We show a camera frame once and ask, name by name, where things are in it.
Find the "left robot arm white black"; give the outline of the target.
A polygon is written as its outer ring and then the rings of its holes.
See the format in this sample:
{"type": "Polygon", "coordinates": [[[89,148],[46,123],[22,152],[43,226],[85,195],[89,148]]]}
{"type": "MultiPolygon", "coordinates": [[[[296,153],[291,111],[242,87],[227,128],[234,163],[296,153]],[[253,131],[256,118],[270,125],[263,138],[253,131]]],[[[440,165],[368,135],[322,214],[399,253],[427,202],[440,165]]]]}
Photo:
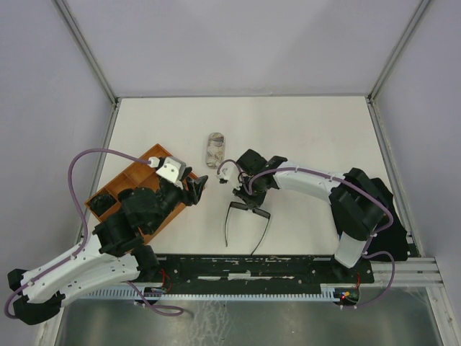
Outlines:
{"type": "Polygon", "coordinates": [[[160,265],[145,237],[162,229],[180,205],[198,204],[208,177],[183,174],[171,181],[159,175],[157,180],[156,189],[129,186],[119,191],[115,212],[73,248],[34,270],[9,272],[13,294],[5,314],[28,325],[40,324],[101,288],[155,279],[160,265]]]}

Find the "black frame eyeglasses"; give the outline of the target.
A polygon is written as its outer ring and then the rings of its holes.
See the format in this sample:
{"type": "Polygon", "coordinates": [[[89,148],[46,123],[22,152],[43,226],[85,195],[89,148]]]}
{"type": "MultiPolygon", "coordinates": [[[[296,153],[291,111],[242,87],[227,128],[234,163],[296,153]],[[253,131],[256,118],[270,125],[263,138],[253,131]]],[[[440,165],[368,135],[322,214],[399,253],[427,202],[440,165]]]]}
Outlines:
{"type": "Polygon", "coordinates": [[[264,243],[271,218],[271,213],[261,208],[230,202],[223,224],[225,253],[255,255],[264,243]]]}

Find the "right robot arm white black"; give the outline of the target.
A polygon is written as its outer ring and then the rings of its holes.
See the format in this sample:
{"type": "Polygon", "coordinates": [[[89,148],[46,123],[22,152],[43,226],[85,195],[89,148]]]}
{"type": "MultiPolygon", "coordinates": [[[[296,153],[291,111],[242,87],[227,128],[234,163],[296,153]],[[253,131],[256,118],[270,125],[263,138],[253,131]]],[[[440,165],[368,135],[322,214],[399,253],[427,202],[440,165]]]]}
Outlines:
{"type": "Polygon", "coordinates": [[[346,173],[320,171],[283,156],[267,160],[249,149],[231,167],[219,168],[218,176],[250,208],[260,207],[270,189],[300,192],[328,203],[339,235],[331,275],[340,282],[356,275],[356,264],[367,254],[372,238],[394,222],[389,203],[358,168],[346,173]]]}

